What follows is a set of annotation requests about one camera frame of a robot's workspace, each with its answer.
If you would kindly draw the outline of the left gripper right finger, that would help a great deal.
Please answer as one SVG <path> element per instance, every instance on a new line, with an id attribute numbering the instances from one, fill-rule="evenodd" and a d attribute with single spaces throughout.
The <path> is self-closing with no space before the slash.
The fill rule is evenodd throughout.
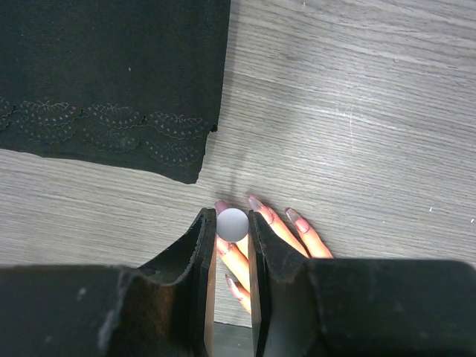
<path id="1" fill-rule="evenodd" d="M 248 215 L 256 356 L 473 356 L 475 269 L 306 258 Z"/>

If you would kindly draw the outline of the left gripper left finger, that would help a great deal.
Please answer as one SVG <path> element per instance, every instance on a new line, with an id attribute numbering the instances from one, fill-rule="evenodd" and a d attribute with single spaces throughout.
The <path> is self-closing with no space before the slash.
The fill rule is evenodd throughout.
<path id="1" fill-rule="evenodd" d="M 137 268 L 1 268 L 3 356 L 211 356 L 216 214 Z"/>

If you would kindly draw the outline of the white nail polish cap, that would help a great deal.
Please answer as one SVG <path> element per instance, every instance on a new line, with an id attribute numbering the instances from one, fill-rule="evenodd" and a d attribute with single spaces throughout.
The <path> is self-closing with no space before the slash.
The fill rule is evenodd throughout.
<path id="1" fill-rule="evenodd" d="M 223 210 L 216 218 L 216 234 L 227 242 L 239 242 L 248 234 L 248 216 L 237 208 Z"/>

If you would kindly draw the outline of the mannequin hand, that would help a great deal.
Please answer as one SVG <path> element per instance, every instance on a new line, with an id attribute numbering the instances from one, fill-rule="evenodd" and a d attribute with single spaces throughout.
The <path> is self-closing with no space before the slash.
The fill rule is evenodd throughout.
<path id="1" fill-rule="evenodd" d="M 327 248 L 317 231 L 296 210 L 285 209 L 287 218 L 296 230 L 293 233 L 279 215 L 258 198 L 249 196 L 248 205 L 250 209 L 264 218 L 275 235 L 304 257 L 333 258 L 332 252 Z M 216 250 L 217 256 L 232 273 L 232 275 L 225 276 L 231 294 L 247 313 L 251 313 L 248 237 L 244 237 L 238 242 L 227 242 L 217 236 Z"/>

